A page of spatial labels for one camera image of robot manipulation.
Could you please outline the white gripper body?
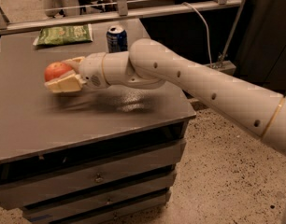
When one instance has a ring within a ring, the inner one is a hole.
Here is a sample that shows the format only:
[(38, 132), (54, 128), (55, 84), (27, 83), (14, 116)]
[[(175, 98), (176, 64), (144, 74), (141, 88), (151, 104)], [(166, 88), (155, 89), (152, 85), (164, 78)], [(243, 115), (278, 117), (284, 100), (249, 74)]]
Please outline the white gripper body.
[(79, 74), (92, 89), (105, 89), (107, 81), (103, 73), (104, 52), (93, 53), (80, 63)]

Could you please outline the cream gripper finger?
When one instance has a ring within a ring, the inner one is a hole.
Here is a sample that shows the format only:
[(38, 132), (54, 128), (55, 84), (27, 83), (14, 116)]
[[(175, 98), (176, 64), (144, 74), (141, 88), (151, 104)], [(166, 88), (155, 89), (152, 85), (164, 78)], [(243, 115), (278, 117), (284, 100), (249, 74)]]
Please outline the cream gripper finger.
[(72, 69), (78, 73), (79, 72), (79, 67), (81, 62), (84, 60), (84, 57), (75, 57), (75, 58), (71, 58), (71, 59), (67, 59), (67, 60), (63, 60), (63, 63), (69, 65), (72, 67)]
[(86, 81), (80, 74), (77, 74), (75, 71), (69, 71), (55, 79), (47, 81), (45, 86), (53, 93), (61, 93), (80, 91), (85, 83)]

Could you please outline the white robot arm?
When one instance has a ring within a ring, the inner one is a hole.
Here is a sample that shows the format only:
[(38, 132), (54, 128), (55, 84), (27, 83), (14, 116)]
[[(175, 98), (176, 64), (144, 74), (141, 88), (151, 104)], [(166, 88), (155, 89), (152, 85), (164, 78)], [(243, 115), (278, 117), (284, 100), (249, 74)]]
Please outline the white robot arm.
[(51, 63), (44, 78), (53, 93), (85, 86), (156, 89), (168, 81), (286, 157), (286, 96), (189, 61), (149, 38), (127, 51)]

